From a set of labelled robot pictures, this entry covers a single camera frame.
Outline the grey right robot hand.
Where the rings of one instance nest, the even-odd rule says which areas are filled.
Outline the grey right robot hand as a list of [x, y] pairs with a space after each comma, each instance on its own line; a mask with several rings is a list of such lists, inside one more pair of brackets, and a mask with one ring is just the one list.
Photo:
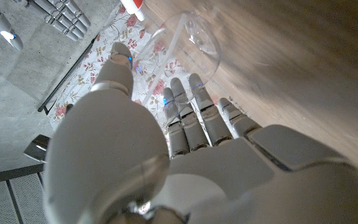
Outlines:
[[[24, 6], [45, 23], [74, 41], [83, 39], [91, 26], [90, 20], [72, 0], [14, 0], [14, 2]], [[16, 50], [23, 49], [21, 38], [1, 10], [0, 35]]]

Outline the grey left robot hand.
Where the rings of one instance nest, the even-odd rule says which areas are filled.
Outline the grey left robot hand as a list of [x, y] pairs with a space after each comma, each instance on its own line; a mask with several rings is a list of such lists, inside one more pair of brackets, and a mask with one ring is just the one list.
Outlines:
[[358, 223], [358, 169], [320, 142], [282, 125], [262, 127], [227, 99], [213, 127], [188, 146], [166, 140], [131, 100], [129, 49], [113, 44], [91, 91], [68, 110], [46, 155], [51, 223]]

